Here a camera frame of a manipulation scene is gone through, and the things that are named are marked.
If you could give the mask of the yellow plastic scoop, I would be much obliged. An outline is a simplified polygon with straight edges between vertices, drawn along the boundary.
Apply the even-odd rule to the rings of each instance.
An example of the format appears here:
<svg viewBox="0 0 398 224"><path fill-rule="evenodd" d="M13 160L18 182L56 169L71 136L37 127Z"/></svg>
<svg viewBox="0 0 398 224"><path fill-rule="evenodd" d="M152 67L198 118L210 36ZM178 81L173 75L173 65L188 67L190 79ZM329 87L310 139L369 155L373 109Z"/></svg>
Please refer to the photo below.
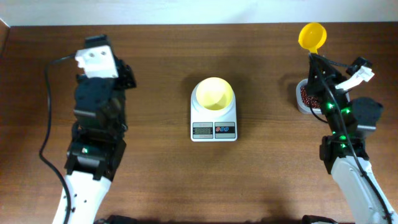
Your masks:
<svg viewBox="0 0 398 224"><path fill-rule="evenodd" d="M326 29L317 22L305 25L299 33L298 43L301 48L312 54L317 54L318 49L323 46L327 38Z"/></svg>

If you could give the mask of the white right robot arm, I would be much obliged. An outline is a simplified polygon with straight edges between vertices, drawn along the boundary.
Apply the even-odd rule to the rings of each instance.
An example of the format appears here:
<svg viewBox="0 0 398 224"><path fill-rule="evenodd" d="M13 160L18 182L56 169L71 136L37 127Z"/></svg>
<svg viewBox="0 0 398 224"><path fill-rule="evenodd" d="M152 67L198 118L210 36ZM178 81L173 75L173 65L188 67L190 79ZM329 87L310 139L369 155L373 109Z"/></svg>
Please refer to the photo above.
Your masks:
<svg viewBox="0 0 398 224"><path fill-rule="evenodd" d="M355 223L397 223L397 212L380 188L366 152L366 138L375 132L383 105L368 97L348 99L348 92L374 76L371 63L358 57L346 66L310 53L305 86L308 96L318 100L331 135L324 136L320 159L338 184Z"/></svg>

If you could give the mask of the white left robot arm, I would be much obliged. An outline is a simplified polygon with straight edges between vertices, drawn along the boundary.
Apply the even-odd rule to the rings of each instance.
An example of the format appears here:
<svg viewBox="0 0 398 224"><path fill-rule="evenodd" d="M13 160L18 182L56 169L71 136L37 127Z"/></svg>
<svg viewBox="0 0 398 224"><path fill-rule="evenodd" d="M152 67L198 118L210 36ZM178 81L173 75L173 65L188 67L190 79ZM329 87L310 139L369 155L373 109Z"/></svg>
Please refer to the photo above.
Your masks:
<svg viewBox="0 0 398 224"><path fill-rule="evenodd" d="M126 90L135 88L136 83L131 67L117 56L107 62L109 68L76 78L76 121L66 174L56 171L63 189L54 223L95 222L126 149Z"/></svg>

